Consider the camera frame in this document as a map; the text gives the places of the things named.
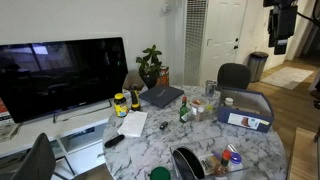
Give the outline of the dark grey office chair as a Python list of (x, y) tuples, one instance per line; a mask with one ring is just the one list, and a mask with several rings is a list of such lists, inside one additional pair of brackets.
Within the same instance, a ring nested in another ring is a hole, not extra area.
[(251, 71), (242, 64), (225, 63), (218, 71), (219, 86), (246, 89), (250, 83)]

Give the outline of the green round lid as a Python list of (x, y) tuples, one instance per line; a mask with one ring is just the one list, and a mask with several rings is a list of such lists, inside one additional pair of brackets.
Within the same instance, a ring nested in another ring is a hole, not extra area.
[(150, 180), (171, 180), (171, 175), (165, 167), (156, 167), (151, 171)]

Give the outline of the green glass bottle red cap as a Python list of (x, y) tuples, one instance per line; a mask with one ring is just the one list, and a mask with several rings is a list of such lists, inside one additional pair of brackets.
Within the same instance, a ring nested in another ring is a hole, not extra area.
[(182, 106), (179, 111), (179, 121), (182, 123), (187, 122), (190, 119), (189, 116), (190, 109), (187, 107), (187, 97), (182, 97)]

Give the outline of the white bottle inside box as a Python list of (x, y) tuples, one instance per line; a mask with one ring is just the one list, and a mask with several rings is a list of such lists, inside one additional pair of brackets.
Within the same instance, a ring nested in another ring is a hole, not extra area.
[(227, 97), (224, 101), (224, 104), (228, 107), (231, 107), (233, 105), (233, 99), (232, 98), (229, 98)]

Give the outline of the clear plastic storage bin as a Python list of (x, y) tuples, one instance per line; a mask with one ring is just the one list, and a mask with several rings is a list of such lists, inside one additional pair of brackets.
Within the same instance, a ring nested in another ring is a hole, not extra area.
[[(227, 139), (222, 136), (171, 146), (171, 159), (178, 180), (183, 179), (178, 172), (172, 153), (179, 147), (186, 147), (197, 156), (205, 174), (205, 177), (200, 180), (245, 180), (249, 169), (247, 160), (240, 153), (239, 148), (231, 142), (228, 142)], [(216, 176), (214, 174), (214, 168), (220, 163), (222, 152), (225, 149), (231, 152), (231, 158), (228, 163), (229, 171), (222, 176)]]

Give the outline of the blue cardboard box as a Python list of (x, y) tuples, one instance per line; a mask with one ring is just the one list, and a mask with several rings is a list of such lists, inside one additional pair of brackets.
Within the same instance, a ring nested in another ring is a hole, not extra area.
[[(233, 99), (233, 105), (224, 104), (225, 99)], [(270, 101), (262, 92), (223, 87), (218, 107), (218, 121), (230, 125), (267, 133), (274, 121), (274, 111)]]

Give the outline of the black frying pan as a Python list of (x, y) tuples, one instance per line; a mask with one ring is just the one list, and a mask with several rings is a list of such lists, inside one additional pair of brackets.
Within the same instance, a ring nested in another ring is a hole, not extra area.
[(197, 156), (186, 147), (179, 147), (172, 153), (178, 172), (183, 180), (200, 180), (205, 177)]

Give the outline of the grey floor rug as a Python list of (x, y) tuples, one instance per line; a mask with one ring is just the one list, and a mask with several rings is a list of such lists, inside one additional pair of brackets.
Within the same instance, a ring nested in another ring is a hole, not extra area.
[(310, 70), (298, 69), (293, 67), (284, 67), (277, 72), (262, 79), (262, 82), (277, 87), (293, 90), (307, 77), (312, 74)]

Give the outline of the potted green plant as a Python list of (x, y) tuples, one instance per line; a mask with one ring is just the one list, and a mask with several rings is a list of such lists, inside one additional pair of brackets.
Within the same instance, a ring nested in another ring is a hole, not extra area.
[(136, 62), (140, 64), (138, 73), (148, 89), (155, 87), (159, 77), (160, 67), (164, 66), (158, 57), (162, 54), (160, 50), (153, 45), (143, 50), (144, 57), (137, 57)]

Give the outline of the clear plastic bowl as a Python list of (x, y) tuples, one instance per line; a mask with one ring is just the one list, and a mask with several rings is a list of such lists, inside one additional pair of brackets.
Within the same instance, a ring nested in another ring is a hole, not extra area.
[(207, 98), (196, 97), (191, 99), (189, 104), (195, 121), (200, 122), (207, 119), (216, 119), (216, 108)]

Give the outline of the yellow vitamin jar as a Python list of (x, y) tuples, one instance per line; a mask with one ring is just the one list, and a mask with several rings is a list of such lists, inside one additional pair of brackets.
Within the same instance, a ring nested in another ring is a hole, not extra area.
[(125, 117), (128, 114), (127, 101), (122, 93), (114, 96), (114, 108), (118, 117)]

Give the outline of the white cap spice bottle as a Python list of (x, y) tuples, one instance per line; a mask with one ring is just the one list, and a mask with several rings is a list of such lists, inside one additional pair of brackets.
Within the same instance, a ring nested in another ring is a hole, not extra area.
[(195, 116), (195, 120), (196, 121), (201, 121), (201, 114), (204, 112), (204, 107), (203, 106), (199, 106), (197, 108), (197, 111), (196, 111), (196, 116)]

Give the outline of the black yellow bottle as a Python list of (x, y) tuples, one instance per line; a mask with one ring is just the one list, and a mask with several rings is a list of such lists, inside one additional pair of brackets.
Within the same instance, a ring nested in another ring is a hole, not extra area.
[(131, 109), (133, 111), (140, 111), (141, 105), (140, 105), (138, 94), (137, 94), (137, 85), (136, 84), (132, 84), (130, 86), (130, 93), (131, 93), (131, 99), (132, 99)]

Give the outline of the black remote control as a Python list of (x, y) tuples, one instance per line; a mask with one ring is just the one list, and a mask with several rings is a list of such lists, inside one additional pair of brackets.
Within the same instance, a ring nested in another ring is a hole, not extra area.
[(110, 139), (109, 141), (107, 141), (104, 144), (104, 147), (111, 148), (111, 147), (117, 145), (119, 142), (121, 142), (124, 138), (125, 138), (124, 135), (118, 135), (118, 136), (114, 137), (113, 139)]

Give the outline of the dark grey notebook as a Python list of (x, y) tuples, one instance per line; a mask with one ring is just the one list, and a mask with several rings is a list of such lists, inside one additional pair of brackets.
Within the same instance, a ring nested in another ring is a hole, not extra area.
[(141, 93), (139, 97), (158, 108), (164, 108), (183, 93), (181, 89), (159, 85)]

